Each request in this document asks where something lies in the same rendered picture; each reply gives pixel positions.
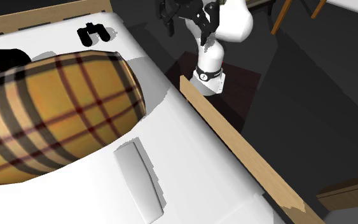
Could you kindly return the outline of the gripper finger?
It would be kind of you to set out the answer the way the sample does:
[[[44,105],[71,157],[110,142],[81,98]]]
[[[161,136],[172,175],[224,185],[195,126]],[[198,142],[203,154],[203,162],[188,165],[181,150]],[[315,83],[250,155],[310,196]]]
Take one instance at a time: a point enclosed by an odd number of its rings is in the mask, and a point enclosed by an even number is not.
[[[176,2],[174,0],[155,0],[156,17],[167,28],[168,36],[174,35],[173,17],[176,14]]]
[[[219,2],[210,2],[200,7],[194,17],[194,23],[201,30],[200,45],[204,46],[207,38],[216,31],[219,26]]]

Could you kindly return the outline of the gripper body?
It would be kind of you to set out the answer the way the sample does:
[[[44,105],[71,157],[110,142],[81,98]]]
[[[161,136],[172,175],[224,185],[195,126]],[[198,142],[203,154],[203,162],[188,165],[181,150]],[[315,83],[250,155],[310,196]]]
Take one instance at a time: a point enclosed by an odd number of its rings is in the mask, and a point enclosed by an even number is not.
[[[170,0],[170,6],[174,15],[178,17],[187,19],[206,17],[202,0]]]

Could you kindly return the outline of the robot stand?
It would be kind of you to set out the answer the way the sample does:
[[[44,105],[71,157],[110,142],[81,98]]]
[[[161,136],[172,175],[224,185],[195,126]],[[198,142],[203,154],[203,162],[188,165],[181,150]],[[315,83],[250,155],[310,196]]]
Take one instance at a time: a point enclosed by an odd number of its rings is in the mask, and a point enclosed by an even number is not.
[[[179,88],[179,77],[184,75],[190,79],[197,60],[198,56],[194,53],[184,52],[167,70],[166,77]],[[226,63],[223,64],[223,71],[226,74],[223,91],[206,99],[241,132],[261,75]]]

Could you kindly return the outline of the wooden table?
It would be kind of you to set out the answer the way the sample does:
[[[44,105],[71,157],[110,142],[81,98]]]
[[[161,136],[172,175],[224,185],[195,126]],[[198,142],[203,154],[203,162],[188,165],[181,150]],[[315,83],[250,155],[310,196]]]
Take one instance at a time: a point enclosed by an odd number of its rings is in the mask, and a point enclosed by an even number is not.
[[[272,15],[272,7],[275,4],[277,0],[244,0],[247,4],[247,7],[249,10],[256,10],[258,8],[267,7],[267,15]],[[292,4],[293,0],[284,0],[284,4],[279,12],[279,15],[273,25],[273,28],[271,30],[271,34],[275,35],[277,31],[279,30],[285,16],[287,15],[287,12]],[[318,5],[313,11],[309,12],[310,18],[315,19],[317,15],[320,13],[321,9],[324,7],[324,5],[327,3],[327,0],[320,0]]]

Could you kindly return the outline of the black binoculars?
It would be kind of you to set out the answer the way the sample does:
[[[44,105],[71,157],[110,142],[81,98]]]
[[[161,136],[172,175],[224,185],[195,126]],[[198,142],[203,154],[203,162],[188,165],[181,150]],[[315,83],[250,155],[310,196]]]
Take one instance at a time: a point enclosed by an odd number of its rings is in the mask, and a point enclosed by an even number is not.
[[[83,46],[86,47],[90,47],[93,44],[91,34],[98,34],[104,42],[108,42],[111,39],[110,34],[102,24],[93,24],[91,22],[86,23],[85,27],[79,28],[77,34]]]

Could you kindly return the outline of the flat white rectangular slab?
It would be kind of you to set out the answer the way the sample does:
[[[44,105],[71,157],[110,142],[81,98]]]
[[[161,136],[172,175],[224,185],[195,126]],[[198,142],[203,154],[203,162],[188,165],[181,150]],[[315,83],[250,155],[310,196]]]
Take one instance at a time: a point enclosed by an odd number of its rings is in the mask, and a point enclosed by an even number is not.
[[[163,215],[163,208],[135,143],[128,143],[117,149],[114,157],[144,224],[152,224]]]

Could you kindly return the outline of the shiny black rounded object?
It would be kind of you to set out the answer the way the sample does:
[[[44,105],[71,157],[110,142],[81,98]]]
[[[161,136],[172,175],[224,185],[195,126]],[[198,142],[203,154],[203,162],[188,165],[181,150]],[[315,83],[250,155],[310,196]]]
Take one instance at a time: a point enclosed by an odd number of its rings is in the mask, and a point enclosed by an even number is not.
[[[0,72],[12,67],[23,66],[31,62],[31,58],[22,50],[0,49]]]

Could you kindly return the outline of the brown wooden furniture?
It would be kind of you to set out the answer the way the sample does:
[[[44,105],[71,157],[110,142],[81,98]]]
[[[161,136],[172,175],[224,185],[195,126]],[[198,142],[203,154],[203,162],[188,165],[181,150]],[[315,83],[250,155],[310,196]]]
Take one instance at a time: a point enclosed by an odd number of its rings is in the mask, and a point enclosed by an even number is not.
[[[358,207],[358,178],[327,186],[316,198],[328,211]]]

